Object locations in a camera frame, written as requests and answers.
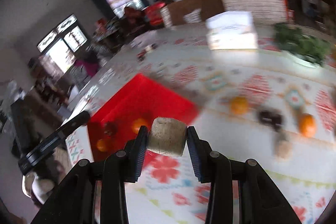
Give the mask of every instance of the orange fruit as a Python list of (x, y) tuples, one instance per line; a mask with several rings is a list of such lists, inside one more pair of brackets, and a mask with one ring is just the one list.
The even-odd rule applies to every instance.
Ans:
[(237, 96), (230, 101), (230, 111), (235, 115), (242, 115), (248, 112), (249, 102), (246, 97)]
[(139, 119), (136, 119), (133, 123), (132, 123), (132, 131), (133, 133), (135, 134), (138, 134), (139, 133), (139, 129), (141, 126), (146, 126), (149, 130), (149, 125), (148, 125), (148, 122), (143, 119), (143, 118), (139, 118)]
[(313, 115), (303, 113), (299, 120), (300, 133), (308, 138), (311, 138), (316, 133), (316, 121)]
[(110, 149), (110, 141), (107, 139), (100, 139), (97, 141), (96, 147), (100, 152), (108, 152)]

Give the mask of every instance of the wine cork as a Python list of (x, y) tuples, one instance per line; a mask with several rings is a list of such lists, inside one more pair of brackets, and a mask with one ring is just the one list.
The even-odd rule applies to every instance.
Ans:
[(185, 123), (158, 117), (154, 120), (147, 139), (147, 149), (165, 156), (181, 157), (186, 141)]

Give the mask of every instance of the chair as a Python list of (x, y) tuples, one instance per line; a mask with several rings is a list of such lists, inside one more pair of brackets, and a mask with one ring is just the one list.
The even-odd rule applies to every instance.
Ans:
[(199, 8), (202, 21), (224, 12), (221, 0), (180, 0), (161, 9), (165, 27), (186, 24), (183, 16)]
[(225, 10), (252, 12), (255, 24), (288, 22), (285, 0), (222, 0)]

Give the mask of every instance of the white patterned tablecloth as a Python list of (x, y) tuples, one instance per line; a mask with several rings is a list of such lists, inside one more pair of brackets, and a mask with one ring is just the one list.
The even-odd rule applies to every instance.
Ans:
[[(273, 43), (273, 29), (257, 28), (258, 50), (210, 51), (203, 24), (159, 30), (158, 48), (137, 61), (141, 49), (119, 52), (82, 92), (97, 92), (75, 108), (98, 110), (136, 73), (141, 72), (201, 107), (195, 126), (201, 139), (228, 158), (256, 159), (287, 198), (301, 222), (314, 223), (336, 189), (332, 92), (336, 84), (335, 61), (328, 57), (324, 68), (306, 68), (282, 55)], [(293, 144), (293, 156), (278, 161), (275, 134), (261, 126), (255, 111), (232, 116), (227, 101), (244, 94), (252, 105), (280, 110), (283, 129)], [(298, 133), (293, 110), (302, 107), (317, 120), (314, 138)], [(67, 139), (72, 164), (82, 158), (93, 161), (86, 127)], [(234, 184), (234, 222), (238, 223), (237, 184)], [(126, 185), (130, 223), (203, 223), (209, 185), (194, 176), (188, 149), (181, 158), (157, 157), (139, 181)]]

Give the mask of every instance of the window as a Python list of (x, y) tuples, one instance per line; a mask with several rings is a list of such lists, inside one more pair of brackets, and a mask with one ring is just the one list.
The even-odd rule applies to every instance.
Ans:
[(74, 52), (85, 42), (87, 38), (77, 18), (71, 15), (43, 38), (37, 48), (65, 73), (76, 60)]
[(124, 15), (124, 8), (126, 6), (131, 6), (137, 10), (142, 10), (145, 8), (141, 0), (106, 0), (113, 12), (119, 17), (122, 18)]

